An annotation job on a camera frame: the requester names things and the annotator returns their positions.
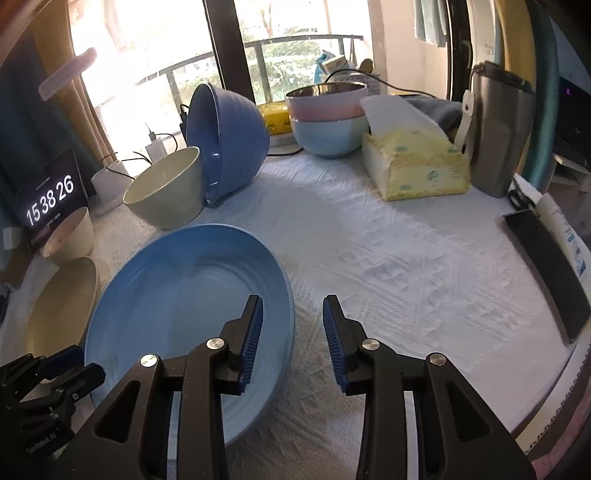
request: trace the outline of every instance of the yellow tissue box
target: yellow tissue box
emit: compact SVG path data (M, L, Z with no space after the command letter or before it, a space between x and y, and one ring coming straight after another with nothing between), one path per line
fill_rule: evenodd
M363 163L384 200L466 193L470 165L447 139L395 130L377 140L363 134Z

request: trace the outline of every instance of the white handle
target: white handle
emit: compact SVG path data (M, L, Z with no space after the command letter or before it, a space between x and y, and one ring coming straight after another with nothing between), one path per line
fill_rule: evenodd
M61 66L39 85L39 95L44 102L53 97L72 78L87 70L96 60L96 50L89 48L71 62Z

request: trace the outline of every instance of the gray thermos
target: gray thermos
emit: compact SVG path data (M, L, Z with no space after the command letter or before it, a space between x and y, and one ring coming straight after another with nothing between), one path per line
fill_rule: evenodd
M472 184L504 197L534 122L531 85L494 63L473 69L473 118L466 138Z

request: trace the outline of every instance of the clock display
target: clock display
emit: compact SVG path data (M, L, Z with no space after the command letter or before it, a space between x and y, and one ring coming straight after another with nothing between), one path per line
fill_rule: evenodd
M18 217L31 251L40 249L69 214L84 206L88 198L70 148L27 178L18 192Z
M74 191L74 183L72 182L72 176L66 175L63 180L56 183L55 193L54 190L47 190L45 195L39 198L38 202L33 203L30 208L27 209L27 219L31 226L34 226L42 218L55 208L57 202L65 200L69 193Z

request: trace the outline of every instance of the white tablecloth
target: white tablecloth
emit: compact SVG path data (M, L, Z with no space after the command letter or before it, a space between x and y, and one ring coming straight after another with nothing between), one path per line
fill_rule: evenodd
M335 383L322 299L398 353L445 353L513 429L549 391L571 349L498 218L504 199L458 196L384 203L359 154L268 159L251 185L192 223L252 232L280 259L295 300L285 386L264 418L228 449L233 479L354 478L363 397ZM125 206L94 219L103 283L161 235ZM37 257L9 305L0 362L24 353L22 331L56 267ZM415 447L411 445L411 456ZM411 468L410 478L416 476Z

